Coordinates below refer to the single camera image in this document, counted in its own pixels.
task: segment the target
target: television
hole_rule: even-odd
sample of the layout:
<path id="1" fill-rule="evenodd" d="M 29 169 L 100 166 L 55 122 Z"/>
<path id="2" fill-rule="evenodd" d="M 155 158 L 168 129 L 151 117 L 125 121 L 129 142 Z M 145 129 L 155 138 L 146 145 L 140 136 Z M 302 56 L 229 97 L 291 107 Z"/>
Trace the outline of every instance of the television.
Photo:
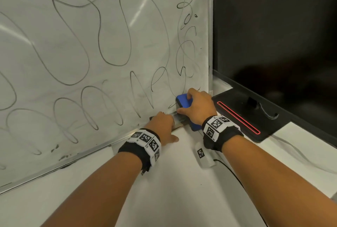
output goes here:
<path id="1" fill-rule="evenodd" d="M 337 0 L 213 0 L 213 74 L 254 141 L 292 121 L 337 146 Z"/>

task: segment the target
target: blue whiteboard eraser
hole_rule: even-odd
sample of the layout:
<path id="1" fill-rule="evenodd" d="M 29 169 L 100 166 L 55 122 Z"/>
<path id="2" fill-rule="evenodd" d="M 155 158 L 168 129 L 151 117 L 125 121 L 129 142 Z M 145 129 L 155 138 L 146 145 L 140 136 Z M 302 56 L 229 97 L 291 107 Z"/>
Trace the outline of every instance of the blue whiteboard eraser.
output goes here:
<path id="1" fill-rule="evenodd" d="M 188 100 L 187 94 L 182 94 L 176 97 L 176 102 L 179 107 L 188 108 L 192 105 L 193 99 L 191 98 Z M 202 129 L 200 125 L 191 122 L 191 120 L 189 120 L 189 125 L 192 131 L 198 131 Z"/>

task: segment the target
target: black monitor base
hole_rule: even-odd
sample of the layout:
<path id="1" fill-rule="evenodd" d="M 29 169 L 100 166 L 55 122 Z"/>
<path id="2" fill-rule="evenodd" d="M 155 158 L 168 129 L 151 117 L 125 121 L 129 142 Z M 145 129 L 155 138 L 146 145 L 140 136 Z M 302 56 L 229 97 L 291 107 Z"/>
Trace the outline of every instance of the black monitor base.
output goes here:
<path id="1" fill-rule="evenodd" d="M 268 112 L 270 116 L 268 118 L 257 101 L 234 88 L 212 99 L 220 114 L 239 125 L 241 131 L 257 143 L 262 142 L 290 122 L 289 117 L 282 113 L 277 118 L 271 119 L 277 113 Z"/>

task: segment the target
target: whiteboard frame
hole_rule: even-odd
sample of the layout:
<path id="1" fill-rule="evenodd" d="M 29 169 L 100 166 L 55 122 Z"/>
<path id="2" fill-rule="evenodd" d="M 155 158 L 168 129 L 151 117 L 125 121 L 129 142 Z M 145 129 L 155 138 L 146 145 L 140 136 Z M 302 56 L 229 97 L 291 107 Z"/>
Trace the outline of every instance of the whiteboard frame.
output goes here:
<path id="1" fill-rule="evenodd" d="M 208 0 L 208 92 L 213 96 L 213 0 Z M 127 132 L 123 135 L 117 136 L 113 138 L 112 140 L 109 140 L 103 144 L 100 144 L 98 146 L 95 146 L 89 150 L 86 150 L 82 153 L 79 153 L 69 159 L 65 159 L 62 162 L 59 162 L 51 167 L 48 167 L 44 170 L 41 170 L 35 174 L 29 175 L 25 178 L 22 178 L 15 182 L 10 182 L 8 184 L 5 184 L 0 187 L 0 195 L 11 191 L 15 188 L 20 187 L 21 185 L 24 185 L 28 182 L 31 182 L 33 180 L 36 180 L 40 177 L 43 177 L 45 175 L 48 175 L 52 172 L 55 172 L 61 168 L 65 168 L 74 162 L 85 158 L 86 156 L 89 156 L 95 152 L 98 152 L 101 149 L 104 149 L 106 147 L 112 146 L 114 144 L 117 144 L 119 142 L 122 142 L 126 140 L 128 137 L 132 136 L 134 132 L 136 132 L 138 129 L 134 129 L 130 132 Z"/>

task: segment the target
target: person's right arm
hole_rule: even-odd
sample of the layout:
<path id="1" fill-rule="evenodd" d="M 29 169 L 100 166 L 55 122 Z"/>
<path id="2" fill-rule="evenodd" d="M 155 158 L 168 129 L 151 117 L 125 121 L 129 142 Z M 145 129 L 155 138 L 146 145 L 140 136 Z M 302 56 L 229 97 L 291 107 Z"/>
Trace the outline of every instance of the person's right arm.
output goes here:
<path id="1" fill-rule="evenodd" d="M 189 89 L 190 108 L 180 108 L 193 123 L 216 115 L 211 96 Z M 337 204 L 321 191 L 242 136 L 224 143 L 222 152 L 270 227 L 337 226 Z"/>

